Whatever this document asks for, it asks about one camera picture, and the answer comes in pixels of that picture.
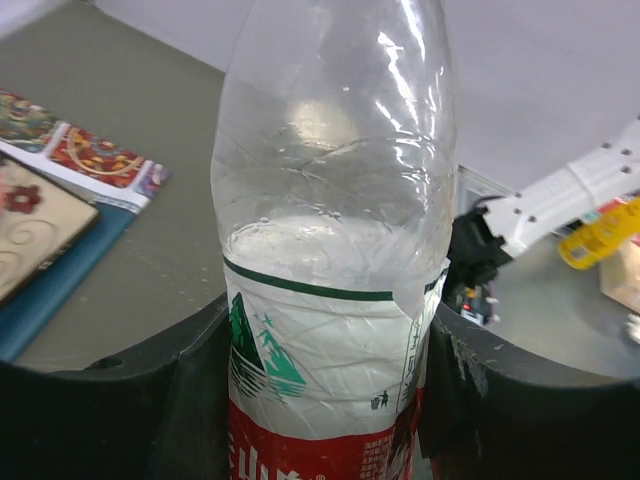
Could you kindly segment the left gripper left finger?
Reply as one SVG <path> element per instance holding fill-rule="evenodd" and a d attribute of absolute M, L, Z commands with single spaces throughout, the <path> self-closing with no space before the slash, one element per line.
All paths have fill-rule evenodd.
<path fill-rule="evenodd" d="M 225 295 L 84 370 L 1 365 L 4 479 L 226 479 Z"/>

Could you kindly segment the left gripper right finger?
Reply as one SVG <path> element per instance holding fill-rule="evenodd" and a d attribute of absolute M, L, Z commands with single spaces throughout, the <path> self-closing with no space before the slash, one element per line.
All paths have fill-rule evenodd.
<path fill-rule="evenodd" d="M 441 304 L 419 437 L 436 479 L 636 479 L 639 382 L 521 349 Z"/>

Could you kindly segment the red label water bottle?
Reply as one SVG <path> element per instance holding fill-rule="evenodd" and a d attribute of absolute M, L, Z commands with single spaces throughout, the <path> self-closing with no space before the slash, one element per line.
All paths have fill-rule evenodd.
<path fill-rule="evenodd" d="M 440 2 L 253 5 L 211 162 L 232 478 L 411 477 L 455 140 Z"/>

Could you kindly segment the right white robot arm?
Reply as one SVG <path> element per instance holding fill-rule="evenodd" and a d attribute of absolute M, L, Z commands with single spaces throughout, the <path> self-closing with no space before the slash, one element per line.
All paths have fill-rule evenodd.
<path fill-rule="evenodd" d="M 614 139 L 508 196 L 485 197 L 453 222 L 442 300 L 467 308 L 468 290 L 493 281 L 552 232 L 639 191 L 639 121 Z"/>

